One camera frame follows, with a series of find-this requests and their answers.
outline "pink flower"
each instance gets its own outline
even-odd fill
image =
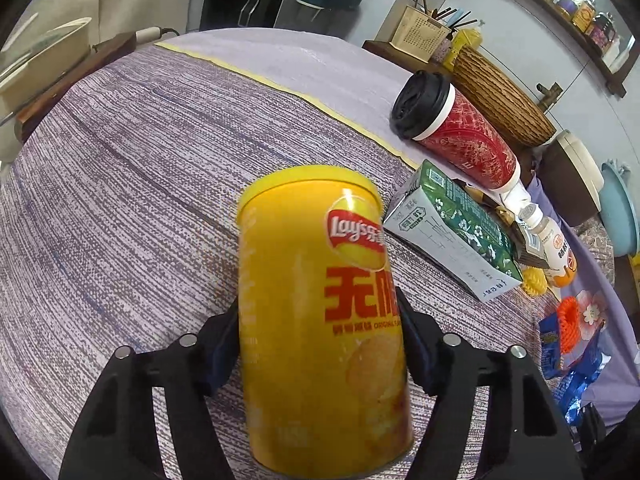
[[[580,335],[588,341],[606,319],[607,301],[602,292],[591,295],[588,290],[581,291],[575,299],[578,300]]]

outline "faucet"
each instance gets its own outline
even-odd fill
[[[538,102],[538,108],[540,108],[543,112],[549,110],[549,107],[551,105],[556,104],[558,102],[560,94],[562,93],[562,89],[560,88],[560,85],[558,83],[553,83],[552,87],[549,89],[546,89],[540,83],[538,83],[536,85],[536,88],[538,89],[538,92],[544,94],[544,97],[540,99],[540,102]]]

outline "green and white carton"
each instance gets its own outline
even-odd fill
[[[383,225],[483,303],[522,282],[500,225],[428,160],[392,198]]]

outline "white bottle with orange print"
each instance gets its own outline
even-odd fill
[[[549,285],[569,285],[574,280],[578,264],[560,226],[553,219],[544,216],[537,204],[529,204],[518,216],[529,226],[531,232],[540,237],[545,248],[546,260],[549,263],[549,268],[545,269],[545,276]]]

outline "wicker basket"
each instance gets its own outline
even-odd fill
[[[507,143],[540,146],[556,128],[501,70],[466,46],[453,69],[453,85],[471,101]]]
[[[407,6],[391,45],[427,63],[451,31],[418,9]]]

